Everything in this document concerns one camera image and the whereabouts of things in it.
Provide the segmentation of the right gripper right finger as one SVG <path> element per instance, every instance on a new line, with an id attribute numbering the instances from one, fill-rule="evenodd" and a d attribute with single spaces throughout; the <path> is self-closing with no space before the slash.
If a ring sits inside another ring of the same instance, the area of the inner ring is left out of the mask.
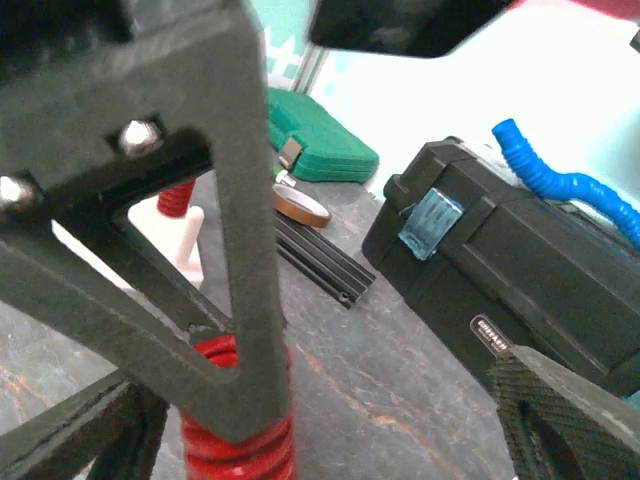
<path id="1" fill-rule="evenodd" d="M 637 479 L 639 409 L 539 352 L 515 346 L 492 369 L 520 479 Z"/>

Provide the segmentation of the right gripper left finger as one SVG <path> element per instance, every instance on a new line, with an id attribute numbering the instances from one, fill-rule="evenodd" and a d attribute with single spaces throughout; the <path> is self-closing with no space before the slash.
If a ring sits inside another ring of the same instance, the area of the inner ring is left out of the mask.
<path id="1" fill-rule="evenodd" d="M 1 436 L 3 479 L 149 479 L 168 404 L 113 372 Z"/>

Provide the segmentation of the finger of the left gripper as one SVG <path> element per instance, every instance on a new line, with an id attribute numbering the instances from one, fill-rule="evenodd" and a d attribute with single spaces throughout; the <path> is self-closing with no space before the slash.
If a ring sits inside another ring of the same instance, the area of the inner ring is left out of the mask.
<path id="1" fill-rule="evenodd" d="M 241 1 L 1 7 L 1 299 L 243 441 L 289 393 Z"/>

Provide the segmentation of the red large spring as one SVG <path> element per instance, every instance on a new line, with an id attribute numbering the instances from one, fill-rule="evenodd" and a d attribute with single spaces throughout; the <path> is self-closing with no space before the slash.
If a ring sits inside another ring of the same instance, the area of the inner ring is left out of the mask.
<path id="1" fill-rule="evenodd" d="M 205 340 L 189 355 L 181 433 L 188 479 L 296 479 L 291 357 L 281 332 Z"/>
<path id="2" fill-rule="evenodd" d="M 195 183 L 193 179 L 161 192 L 156 203 L 158 211 L 169 218 L 184 217 L 189 210 Z"/>

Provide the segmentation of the white peg base plate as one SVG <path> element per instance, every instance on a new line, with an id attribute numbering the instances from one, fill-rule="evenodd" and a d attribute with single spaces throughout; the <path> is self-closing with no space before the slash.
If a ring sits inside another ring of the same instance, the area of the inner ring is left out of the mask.
<path id="1" fill-rule="evenodd" d="M 153 196 L 130 207 L 128 219 L 196 289 L 199 289 L 204 273 L 197 237 L 205 218 L 204 211 L 199 206 L 189 206 L 184 217 L 169 218 L 158 211 L 157 198 L 158 196 Z M 56 221 L 52 221 L 51 225 L 57 239 L 101 275 L 122 290 L 133 290 L 124 279 L 64 227 Z"/>

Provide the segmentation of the brown tape roll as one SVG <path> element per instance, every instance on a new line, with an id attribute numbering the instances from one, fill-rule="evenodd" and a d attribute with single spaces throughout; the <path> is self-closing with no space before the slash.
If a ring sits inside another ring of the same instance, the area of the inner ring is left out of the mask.
<path id="1" fill-rule="evenodd" d="M 283 184 L 274 184 L 275 209 L 300 224 L 325 228 L 332 215 L 329 210 L 305 193 Z"/>

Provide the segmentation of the black aluminium extrusion profile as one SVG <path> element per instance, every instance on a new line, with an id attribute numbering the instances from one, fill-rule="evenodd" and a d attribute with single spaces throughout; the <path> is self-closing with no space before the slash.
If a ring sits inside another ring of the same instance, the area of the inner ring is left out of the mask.
<path id="1" fill-rule="evenodd" d="M 277 212 L 277 252 L 343 307 L 351 308 L 376 276 L 311 227 Z"/>

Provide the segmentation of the black toolbox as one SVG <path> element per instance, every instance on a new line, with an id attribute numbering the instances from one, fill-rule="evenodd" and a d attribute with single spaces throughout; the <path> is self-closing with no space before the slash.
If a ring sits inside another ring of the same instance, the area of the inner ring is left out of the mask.
<path id="1" fill-rule="evenodd" d="M 619 397 L 639 388 L 639 255 L 509 185 L 454 137 L 389 178 L 362 251 L 484 386 L 531 347 Z"/>

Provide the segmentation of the green small motor part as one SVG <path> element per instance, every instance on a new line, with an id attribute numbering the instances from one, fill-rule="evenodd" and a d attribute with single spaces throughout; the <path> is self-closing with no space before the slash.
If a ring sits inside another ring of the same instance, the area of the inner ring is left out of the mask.
<path id="1" fill-rule="evenodd" d="M 296 187 L 297 181 L 286 170 L 279 170 L 274 177 L 274 181 L 292 188 Z"/>

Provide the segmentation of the green plastic case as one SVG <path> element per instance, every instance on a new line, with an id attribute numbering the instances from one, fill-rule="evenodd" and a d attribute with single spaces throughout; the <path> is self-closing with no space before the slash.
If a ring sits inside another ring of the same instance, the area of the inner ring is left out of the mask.
<path id="1" fill-rule="evenodd" d="M 379 155 L 311 97 L 267 89 L 268 135 L 280 151 L 293 139 L 301 152 L 290 169 L 307 182 L 366 183 L 379 166 Z"/>

